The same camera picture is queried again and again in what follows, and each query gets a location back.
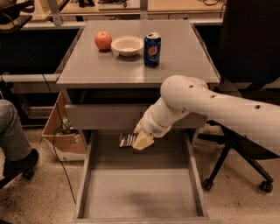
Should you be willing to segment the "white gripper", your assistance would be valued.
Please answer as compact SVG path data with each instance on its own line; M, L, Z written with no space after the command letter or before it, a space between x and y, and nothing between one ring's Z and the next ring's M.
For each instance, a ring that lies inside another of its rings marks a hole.
M171 130L175 122L187 115L189 115L188 111L172 108L162 98L159 98L155 104L149 106L134 128L133 133L138 133L138 135L132 147L141 151L151 146L154 143L153 137L163 137Z

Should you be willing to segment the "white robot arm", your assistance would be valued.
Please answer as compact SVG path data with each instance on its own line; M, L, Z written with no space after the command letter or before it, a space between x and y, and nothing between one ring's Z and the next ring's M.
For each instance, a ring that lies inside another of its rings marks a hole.
M280 156L279 106L215 93L203 80L183 75L164 80L160 98L144 112L134 129L136 140L132 147L149 147L190 113L206 116Z

